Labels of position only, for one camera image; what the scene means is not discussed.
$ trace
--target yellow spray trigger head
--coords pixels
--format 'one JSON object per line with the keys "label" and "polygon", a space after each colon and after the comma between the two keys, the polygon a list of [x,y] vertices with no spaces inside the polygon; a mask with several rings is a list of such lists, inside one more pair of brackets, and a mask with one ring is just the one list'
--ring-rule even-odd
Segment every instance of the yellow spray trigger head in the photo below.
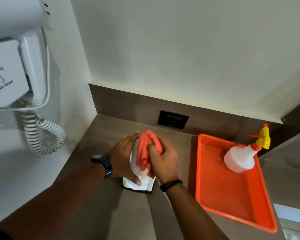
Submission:
{"label": "yellow spray trigger head", "polygon": [[259,139],[256,141],[257,146],[263,147],[264,149],[269,149],[270,147],[270,134],[269,134],[269,126],[264,124],[262,129],[259,130]]}

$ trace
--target wristwatch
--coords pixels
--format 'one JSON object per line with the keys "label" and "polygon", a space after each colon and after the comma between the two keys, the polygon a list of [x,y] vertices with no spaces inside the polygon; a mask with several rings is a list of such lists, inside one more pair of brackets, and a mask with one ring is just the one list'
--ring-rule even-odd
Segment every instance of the wristwatch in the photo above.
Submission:
{"label": "wristwatch", "polygon": [[91,161],[93,163],[101,163],[104,166],[104,169],[105,169],[104,179],[106,179],[112,175],[113,170],[112,170],[112,165],[110,162],[110,157],[108,154],[94,155],[94,156],[92,156]]}

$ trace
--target person's left arm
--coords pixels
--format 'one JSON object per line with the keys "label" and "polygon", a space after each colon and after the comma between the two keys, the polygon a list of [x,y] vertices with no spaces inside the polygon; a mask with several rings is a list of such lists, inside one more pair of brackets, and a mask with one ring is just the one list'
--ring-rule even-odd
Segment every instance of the person's left arm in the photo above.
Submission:
{"label": "person's left arm", "polygon": [[[109,152],[113,175],[141,185],[130,168],[136,132],[119,141]],[[0,230],[13,240],[60,240],[71,216],[97,182],[105,177],[101,163],[91,163],[44,190],[0,222]]]}

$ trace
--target person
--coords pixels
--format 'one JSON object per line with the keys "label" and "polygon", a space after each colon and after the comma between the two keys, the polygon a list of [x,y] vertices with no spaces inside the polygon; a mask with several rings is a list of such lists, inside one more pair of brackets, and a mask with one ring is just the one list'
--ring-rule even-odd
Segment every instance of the person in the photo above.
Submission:
{"label": "person", "polygon": [[[126,177],[140,185],[141,181],[132,172],[129,162],[138,136],[136,132],[120,140],[108,155],[113,176]],[[178,176],[178,153],[168,140],[158,138],[164,153],[159,155],[152,143],[148,145],[148,152],[154,173],[160,183],[165,184]],[[0,222],[0,240],[62,239],[71,216],[105,175],[103,164],[90,163],[54,183]],[[185,240],[228,239],[182,184],[175,184],[166,193]]]}

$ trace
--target forearm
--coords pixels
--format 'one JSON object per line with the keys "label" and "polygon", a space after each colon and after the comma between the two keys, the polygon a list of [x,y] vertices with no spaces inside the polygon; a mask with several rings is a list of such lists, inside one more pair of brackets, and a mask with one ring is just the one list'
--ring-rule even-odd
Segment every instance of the forearm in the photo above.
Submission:
{"label": "forearm", "polygon": [[183,185],[167,190],[185,240],[229,240]]}
{"label": "forearm", "polygon": [[71,215],[104,176],[103,165],[91,163],[56,182],[5,218],[0,222],[0,230],[13,240],[60,240]]}

